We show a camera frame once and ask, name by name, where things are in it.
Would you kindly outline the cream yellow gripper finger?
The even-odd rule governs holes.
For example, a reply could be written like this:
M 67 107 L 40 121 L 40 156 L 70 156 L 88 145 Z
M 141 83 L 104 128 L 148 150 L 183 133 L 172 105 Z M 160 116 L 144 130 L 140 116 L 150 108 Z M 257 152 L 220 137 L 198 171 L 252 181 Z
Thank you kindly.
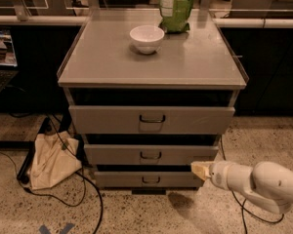
M 204 168 L 199 162 L 192 162 L 190 164 L 191 171 L 198 177 L 204 177 Z

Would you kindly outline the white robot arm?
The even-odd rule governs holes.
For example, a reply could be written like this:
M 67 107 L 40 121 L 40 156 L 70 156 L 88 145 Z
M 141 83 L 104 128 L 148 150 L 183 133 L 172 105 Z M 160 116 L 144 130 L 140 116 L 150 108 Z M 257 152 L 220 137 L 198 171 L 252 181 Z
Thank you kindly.
M 249 167 L 231 161 L 195 161 L 190 168 L 200 179 L 237 192 L 267 212 L 286 214 L 293 205 L 293 172 L 277 163 L 266 161 Z

